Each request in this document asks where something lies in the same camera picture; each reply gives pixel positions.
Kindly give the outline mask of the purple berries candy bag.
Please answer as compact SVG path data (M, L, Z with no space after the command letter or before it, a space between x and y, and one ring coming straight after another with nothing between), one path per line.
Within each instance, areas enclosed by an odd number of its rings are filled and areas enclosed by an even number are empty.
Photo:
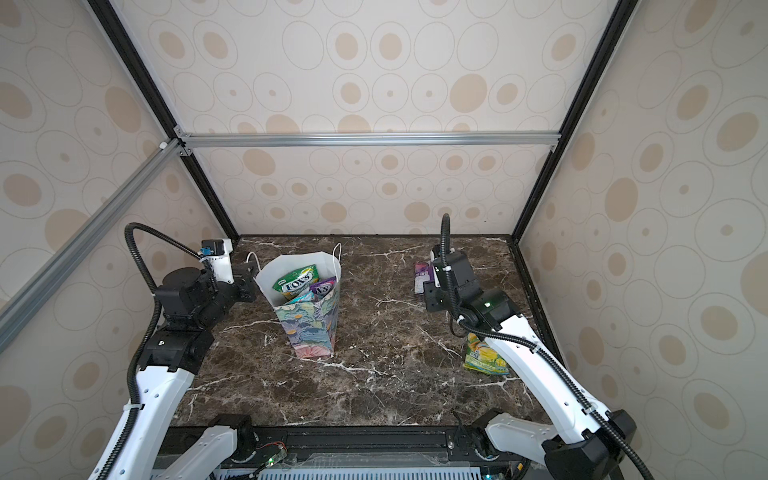
M434 281L434 267L429 261L416 262L414 265L414 293L423 295L425 285Z

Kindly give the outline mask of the green snack bag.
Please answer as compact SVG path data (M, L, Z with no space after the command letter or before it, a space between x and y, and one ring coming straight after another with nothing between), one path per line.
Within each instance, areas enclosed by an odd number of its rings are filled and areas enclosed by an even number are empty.
M318 281L317 267L312 264L286 273L274 282L272 289L280 293L286 300L292 300Z

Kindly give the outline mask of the white paper bag colourful print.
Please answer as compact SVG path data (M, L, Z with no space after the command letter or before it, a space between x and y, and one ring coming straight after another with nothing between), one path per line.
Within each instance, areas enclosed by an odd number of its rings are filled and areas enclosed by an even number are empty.
M297 357L313 359L330 357L334 353L336 328L340 317L342 246L336 244L330 253L280 255L259 266L255 280L261 293L272 307ZM336 277L333 291L314 302L289 304L272 289L274 282L286 273L315 264L319 281Z

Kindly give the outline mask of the yellow green candy bag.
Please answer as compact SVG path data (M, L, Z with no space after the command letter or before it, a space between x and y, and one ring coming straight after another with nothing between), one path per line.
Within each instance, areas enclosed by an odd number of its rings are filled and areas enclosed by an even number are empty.
M467 335L463 366L487 375L503 376L510 373L506 361L473 333Z

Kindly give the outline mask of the small purple candy bag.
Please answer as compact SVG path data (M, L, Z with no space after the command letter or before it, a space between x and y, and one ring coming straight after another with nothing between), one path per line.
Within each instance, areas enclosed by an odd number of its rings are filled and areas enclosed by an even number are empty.
M337 278L330 277L328 279L313 283L310 286L310 291L313 293L315 300L318 301L331 293L336 286Z

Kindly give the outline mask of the teal spring candy bag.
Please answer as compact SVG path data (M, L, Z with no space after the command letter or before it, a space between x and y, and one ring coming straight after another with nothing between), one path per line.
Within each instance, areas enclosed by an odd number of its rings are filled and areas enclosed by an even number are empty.
M311 288L307 288L301 293L299 293L295 298L290 300L289 304L314 302L314 301L315 301L315 292Z

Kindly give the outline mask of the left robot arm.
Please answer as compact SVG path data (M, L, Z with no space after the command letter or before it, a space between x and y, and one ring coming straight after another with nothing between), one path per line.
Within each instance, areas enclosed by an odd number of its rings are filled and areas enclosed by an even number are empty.
M235 304L256 300L256 267L208 257L156 287L149 330L127 372L129 400L92 478L150 478L174 413L214 342L214 327Z

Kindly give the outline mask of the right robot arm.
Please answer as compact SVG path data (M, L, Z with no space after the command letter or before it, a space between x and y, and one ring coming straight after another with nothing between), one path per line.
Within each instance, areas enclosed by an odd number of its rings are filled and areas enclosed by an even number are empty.
M540 424L493 411L474 428L483 457L511 453L547 468L555 479L606 479L627 459L636 432L632 417L591 395L537 337L511 298L485 290L469 259L434 246L434 279L424 285L426 308L448 312L459 327L497 353L522 380L550 421Z

